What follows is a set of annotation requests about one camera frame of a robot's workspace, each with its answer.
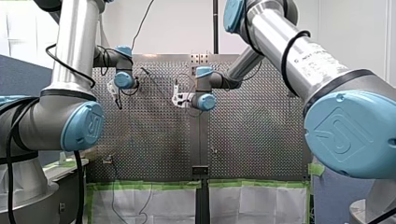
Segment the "pegboard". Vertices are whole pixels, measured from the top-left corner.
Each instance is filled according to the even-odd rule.
[[[176,78],[180,91],[193,87],[192,66],[210,64],[224,72],[236,58],[136,55],[134,74],[140,88],[134,96],[122,96],[122,110],[106,90],[115,70],[102,77],[95,69],[93,90],[106,123],[88,180],[191,180],[191,167],[205,164],[210,178],[304,180],[310,153],[303,140],[302,103],[287,96],[280,74],[268,61],[262,61],[258,74],[241,89],[214,90],[218,105],[210,113],[196,118],[189,115],[196,111],[172,105]],[[108,155],[114,156],[114,164],[102,163]]]
[[[115,178],[191,179],[189,116],[171,102],[176,78],[181,91],[193,85],[189,77],[190,58],[190,55],[135,55],[133,72],[138,76],[140,87],[133,96],[122,95],[122,110],[106,89],[107,82],[115,76],[115,69],[110,68],[105,76],[101,76],[100,68],[94,69],[97,84],[93,91],[104,108],[106,122],[95,160],[88,167],[90,182]],[[113,164],[103,164],[108,155],[113,155]]]
[[[209,55],[208,63],[227,71],[236,56]],[[268,60],[247,75],[239,90],[215,90],[210,114],[210,178],[304,180],[310,152],[304,142],[303,104],[290,98],[281,75]]]

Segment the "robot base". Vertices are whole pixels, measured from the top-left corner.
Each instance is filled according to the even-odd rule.
[[[59,195],[56,193],[58,185],[50,183],[46,194],[37,196],[31,200],[23,202],[14,208],[14,217],[18,224],[48,223],[58,224],[59,215]],[[9,224],[8,211],[5,207],[0,207],[1,223]]]
[[[354,202],[349,207],[350,224],[366,224],[396,207],[396,181],[378,179],[367,199]],[[396,217],[390,217],[381,224],[396,224]]]

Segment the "wire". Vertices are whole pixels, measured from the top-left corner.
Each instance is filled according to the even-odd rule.
[[[139,87],[137,87],[137,88],[134,90],[134,92],[132,92],[132,93],[125,92],[123,89],[121,89],[121,93],[124,94],[124,95],[127,95],[127,96],[133,96],[133,95],[135,95],[138,91],[139,91]]]
[[[122,101],[121,101],[121,88],[119,88],[118,99],[115,100],[117,107],[119,110],[122,110]]]
[[[180,75],[186,76],[192,83],[195,83],[194,79],[187,73],[179,73],[176,76],[176,81],[178,81],[178,78],[180,77]]]
[[[296,93],[296,91],[293,89],[293,87],[289,83],[286,66],[288,64],[288,55],[291,50],[291,47],[293,47],[294,42],[296,42],[296,40],[298,38],[303,37],[303,36],[310,37],[311,33],[309,33],[309,31],[300,31],[299,33],[297,33],[297,35],[294,38],[292,38],[289,41],[288,45],[286,46],[285,51],[283,52],[283,55],[282,55],[282,61],[280,63],[280,73],[282,74],[283,82],[288,87],[288,89],[296,96],[298,96],[298,94]]]
[[[93,78],[83,74],[82,72],[79,72],[78,70],[72,68],[71,66],[69,66],[68,64],[62,62],[59,58],[57,58],[55,55],[53,55],[50,52],[50,49],[53,49],[56,47],[56,44],[50,45],[46,48],[46,52],[47,54],[51,57],[51,59],[53,59],[55,62],[59,63],[61,66],[67,68],[68,70],[70,70],[72,73],[78,74],[81,77],[84,77],[85,79],[88,79],[91,82],[91,88],[93,88],[96,85],[95,80],[93,80]]]
[[[11,157],[11,142],[13,139],[13,134],[15,131],[15,128],[19,126],[22,118],[24,115],[27,113],[27,111],[38,102],[38,98],[28,98],[26,99],[28,105],[22,110],[20,115],[15,119],[15,121],[11,125],[11,129],[7,135],[7,141],[6,141],[6,159],[7,159],[7,174],[8,174],[8,200],[7,200],[7,206],[8,206],[8,220],[10,224],[16,224],[15,217],[14,217],[14,210],[13,210],[13,205],[14,205],[14,173],[13,173],[13,167],[12,167],[12,157]],[[0,111],[1,114],[9,110],[10,108],[18,105],[18,104],[23,104],[23,101],[17,101],[14,104],[11,104],[9,106],[3,107]]]
[[[259,73],[261,68],[262,68],[262,61],[260,61],[259,67],[257,68],[256,72],[251,77],[247,77],[245,79],[242,79],[242,81],[248,81],[251,78],[255,77]]]
[[[146,224],[147,222],[148,222],[148,220],[149,220],[149,216],[148,216],[148,214],[147,213],[145,213],[145,212],[143,212],[145,209],[146,209],[146,207],[149,205],[149,202],[150,202],[150,200],[151,200],[151,196],[152,196],[152,183],[151,183],[151,187],[150,187],[150,189],[149,189],[149,196],[148,196],[148,199],[146,200],[146,203],[145,203],[145,205],[142,207],[142,209],[140,209],[140,212],[139,212],[139,216],[141,216],[141,215],[145,215],[145,221],[142,223],[142,224]]]
[[[97,47],[98,47],[99,49],[102,49],[102,50],[103,50],[102,61],[103,61],[103,64],[105,65],[105,68],[106,68],[106,71],[105,71],[105,72],[103,72],[103,67],[100,68],[100,74],[101,74],[102,77],[103,77],[103,76],[105,76],[105,75],[107,74],[108,69],[109,69],[109,66],[110,66],[110,54],[108,53],[108,50],[105,49],[104,47],[99,46],[99,45],[98,45]]]
[[[76,224],[82,224],[82,216],[84,215],[84,171],[82,168],[81,157],[79,151],[75,151],[75,158],[78,173],[78,211]]]
[[[152,5],[153,3],[154,3],[154,0],[151,0],[151,2],[148,4],[148,8],[146,9],[145,16],[143,17],[142,21],[140,22],[139,29],[137,30],[137,33],[136,33],[136,35],[134,36],[134,41],[132,42],[132,47],[131,47],[132,50],[134,50],[134,42],[136,41],[137,37],[138,37],[139,34],[140,34],[140,30],[142,29],[143,23],[145,22],[146,17],[147,17],[147,15],[149,14],[149,9],[151,8],[151,5]]]
[[[373,221],[369,222],[368,224],[378,224],[381,223],[382,221],[388,219],[389,217],[392,217],[396,214],[396,208],[393,208],[392,210],[388,211],[387,213],[382,214],[381,216],[377,217]]]
[[[114,202],[115,202],[115,198],[116,198],[116,196],[115,196],[115,184],[116,184],[116,180],[120,179],[119,178],[119,172],[117,170],[117,166],[114,163],[114,157],[113,157],[113,168],[114,168],[114,181],[113,181],[113,186],[112,186],[112,188],[113,188],[113,199],[111,201],[111,209],[113,210],[113,212],[117,215],[117,217],[119,217],[119,219],[123,223],[128,224],[128,222],[126,222],[125,219],[122,218],[122,216],[117,212],[116,208],[114,207]]]

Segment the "metal frame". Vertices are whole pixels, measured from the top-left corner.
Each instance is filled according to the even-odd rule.
[[[165,73],[170,73],[170,74],[165,74],[165,76],[171,76],[167,78],[174,78],[177,76],[176,70],[172,70],[175,66],[185,66],[185,68],[182,68],[183,73],[186,73],[189,77],[183,76],[184,83],[182,86],[188,87],[188,90],[184,91],[189,91],[191,88],[190,84],[190,78],[194,78],[195,76],[195,68],[200,65],[211,65],[213,63],[219,64],[219,63],[229,63],[231,64],[235,59],[237,58],[237,55],[207,55],[207,54],[192,54],[192,55],[135,55],[134,56],[134,75],[138,76],[140,78],[141,82],[141,89],[139,91],[139,95],[136,97],[133,97],[131,99],[128,99],[127,97],[122,97],[122,101],[124,102],[124,111],[119,111],[115,105],[113,105],[113,102],[111,101],[111,96],[109,93],[106,92],[106,83],[112,78],[114,75],[114,69],[110,69],[110,73],[107,74],[106,77],[100,77],[99,70],[95,70],[95,79],[97,80],[97,88],[94,89],[96,91],[96,96],[98,96],[99,101],[104,105],[105,111],[107,112],[107,120],[108,122],[118,122],[119,125],[129,125],[128,122],[130,120],[136,119],[135,114],[139,112],[139,104],[151,104],[148,102],[151,98],[157,99],[158,100],[158,91],[156,90],[159,88],[157,84],[148,84],[147,80],[148,78],[144,75],[144,73],[141,71],[140,66],[145,66],[149,71],[153,71],[153,73],[156,73],[156,71],[166,71]],[[278,77],[278,82],[281,81],[281,76],[279,75]],[[169,91],[173,89],[173,85],[169,85]],[[285,95],[288,94],[287,88],[284,88]],[[141,97],[142,94],[143,96],[146,96],[145,101],[139,100],[138,98]],[[169,106],[173,106],[171,103],[171,96],[172,93],[169,93]],[[293,102],[295,105],[297,105],[298,100],[293,99]],[[299,152],[302,152],[302,167],[300,169],[301,173],[298,175],[230,175],[230,176],[213,176],[211,172],[211,165],[213,165],[213,151],[211,148],[209,148],[209,140],[210,140],[210,113],[209,112],[204,112],[204,113],[199,113],[199,111],[191,108],[188,110],[190,114],[193,115],[193,117],[187,117],[188,115],[184,114],[185,111],[184,109],[180,109],[177,107],[172,107],[175,109],[175,114],[178,116],[186,116],[184,119],[181,119],[179,121],[183,121],[187,123],[188,131],[187,137],[188,137],[188,144],[187,148],[178,148],[180,153],[189,153],[189,161],[186,162],[181,161],[181,166],[180,167],[172,167],[172,169],[168,169],[168,166],[172,166],[177,163],[175,161],[172,161],[172,158],[168,162],[158,162],[155,159],[152,158],[157,158],[155,148],[150,148],[150,152],[145,152],[145,154],[139,154],[140,152],[138,150],[148,150],[147,148],[138,148],[136,149],[134,147],[134,144],[127,144],[127,146],[121,146],[117,145],[114,142],[114,139],[118,139],[123,136],[123,134],[129,134],[129,135],[134,135],[133,128],[130,126],[123,126],[124,129],[128,133],[122,133],[120,131],[120,127],[118,127],[117,130],[112,129],[109,126],[105,125],[105,133],[104,133],[104,138],[101,140],[101,142],[98,145],[98,150],[96,152],[96,160],[92,162],[92,164],[89,166],[88,170],[88,179],[89,181],[94,181],[94,182],[100,182],[100,181],[113,181],[116,178],[117,171],[114,169],[113,166],[111,165],[106,165],[102,164],[102,160],[108,156],[108,155],[115,155],[114,156],[114,161],[115,164],[118,166],[119,163],[122,163],[121,167],[118,167],[119,173],[117,179],[144,179],[144,180],[149,180],[149,181],[180,181],[180,180],[200,180],[202,181],[203,185],[201,189],[198,189],[196,192],[196,223],[197,224],[207,224],[210,223],[210,211],[209,211],[209,188],[208,188],[208,179],[211,177],[215,178],[255,178],[255,179],[275,179],[275,180],[287,180],[287,181],[293,181],[293,180],[306,180],[308,179],[308,174],[307,174],[307,164],[311,160],[310,152],[306,146],[306,144],[300,144],[304,145],[303,149],[299,149]],[[302,125],[302,110],[298,108],[299,111],[299,116],[301,120],[297,123],[301,125],[299,127],[302,132],[301,139],[304,139],[303,137],[303,125]],[[290,122],[291,125],[294,125],[296,122],[295,120],[292,120]],[[101,147],[103,147],[103,144],[108,144],[113,147],[108,147],[107,150],[109,151],[103,151]],[[126,158],[121,158],[120,161],[118,159],[117,155],[121,156],[126,156]],[[145,171],[142,175],[128,175],[128,172],[134,172],[131,171],[134,169],[135,166],[131,166],[129,162],[136,162],[143,159],[144,163],[146,166],[156,166],[155,169],[151,169],[148,171]],[[162,172],[161,169],[168,169],[166,172]],[[172,175],[172,172],[174,171],[180,171],[181,169],[185,169],[185,172],[182,172],[183,176],[177,177],[176,175]],[[93,174],[92,172],[100,172],[102,175],[106,175],[107,178],[98,178],[98,175]]]

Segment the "green tape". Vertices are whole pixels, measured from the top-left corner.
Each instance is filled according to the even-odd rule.
[[[94,183],[87,188],[97,190],[123,190],[123,189],[154,189],[154,190],[173,190],[173,189],[200,189],[201,182],[144,182],[144,181],[116,181],[114,183]]]
[[[310,175],[322,176],[324,173],[325,166],[318,163],[309,163],[308,164],[308,173]]]
[[[272,181],[272,180],[210,180],[210,188],[229,188],[229,187],[269,187],[269,188],[287,188],[287,189],[303,189],[309,186],[309,181],[293,182],[293,181]]]
[[[93,205],[93,189],[87,187],[87,217],[88,217],[88,224],[92,224],[92,205]]]

